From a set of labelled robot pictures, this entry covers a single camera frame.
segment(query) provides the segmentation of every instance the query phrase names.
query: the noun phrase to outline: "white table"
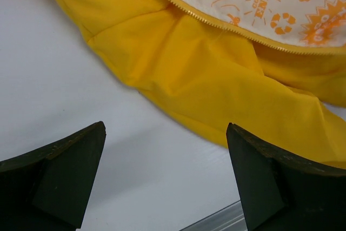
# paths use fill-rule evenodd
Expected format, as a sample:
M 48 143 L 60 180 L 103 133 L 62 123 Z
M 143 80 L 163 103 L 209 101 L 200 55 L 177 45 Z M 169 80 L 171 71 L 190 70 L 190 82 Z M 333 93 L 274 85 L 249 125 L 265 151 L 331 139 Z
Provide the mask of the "white table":
M 0 0 L 0 93 L 0 161 L 105 123 L 83 231 L 178 231 L 239 200 L 228 151 L 121 85 L 54 0 Z

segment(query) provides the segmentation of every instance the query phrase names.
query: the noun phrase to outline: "black object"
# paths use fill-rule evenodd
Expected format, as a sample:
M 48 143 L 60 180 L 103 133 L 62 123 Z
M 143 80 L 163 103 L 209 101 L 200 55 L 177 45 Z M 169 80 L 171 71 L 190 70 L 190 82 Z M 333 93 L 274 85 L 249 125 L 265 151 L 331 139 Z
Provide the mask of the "black object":
M 0 162 L 0 230 L 80 228 L 105 136 L 105 126 L 98 122 Z
M 346 230 L 346 170 L 304 159 L 234 124 L 227 140 L 248 231 Z

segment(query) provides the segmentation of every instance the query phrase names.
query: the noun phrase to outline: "yellow jacket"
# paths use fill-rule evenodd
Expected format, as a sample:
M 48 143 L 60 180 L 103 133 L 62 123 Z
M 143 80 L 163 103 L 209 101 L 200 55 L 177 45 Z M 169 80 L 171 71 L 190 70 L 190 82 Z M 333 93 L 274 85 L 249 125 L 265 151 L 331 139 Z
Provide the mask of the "yellow jacket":
M 321 103 L 346 107 L 345 0 L 56 1 L 124 84 L 197 134 L 226 147 L 232 122 L 346 168 L 346 122 Z

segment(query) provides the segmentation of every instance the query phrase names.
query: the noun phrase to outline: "yellow fabric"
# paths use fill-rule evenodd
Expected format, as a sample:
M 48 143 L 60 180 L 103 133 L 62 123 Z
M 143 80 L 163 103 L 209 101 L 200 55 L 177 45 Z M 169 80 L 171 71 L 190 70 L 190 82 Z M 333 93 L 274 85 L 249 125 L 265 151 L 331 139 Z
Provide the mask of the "yellow fabric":
M 346 55 L 273 50 L 201 23 L 167 0 L 56 1 L 123 83 L 192 131 L 226 147 L 232 122 L 346 168 L 346 122 L 320 103 L 346 106 Z

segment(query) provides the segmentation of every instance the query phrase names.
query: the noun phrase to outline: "zipper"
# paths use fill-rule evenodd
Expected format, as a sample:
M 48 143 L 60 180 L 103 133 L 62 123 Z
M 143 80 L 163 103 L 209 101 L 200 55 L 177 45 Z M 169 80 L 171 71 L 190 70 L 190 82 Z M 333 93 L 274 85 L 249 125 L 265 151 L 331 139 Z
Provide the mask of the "zipper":
M 182 0 L 168 0 L 168 1 L 172 3 L 174 6 L 176 6 L 177 8 L 187 13 L 188 15 L 192 16 L 193 18 L 205 24 L 208 24 L 210 26 L 213 26 L 222 30 L 234 32 L 253 42 L 263 44 L 275 50 L 284 51 L 291 54 L 299 54 L 299 55 L 338 55 L 338 54 L 345 55 L 346 54 L 345 47 L 321 47 L 321 48 L 316 47 L 314 48 L 314 47 L 301 47 L 301 46 L 294 46 L 294 45 L 279 43 L 274 40 L 265 38 L 263 36 L 259 36 L 243 28 L 227 23 L 225 21 L 222 21 L 220 19 L 214 18 L 210 15 L 207 15 L 197 10 L 193 6 L 186 4 Z

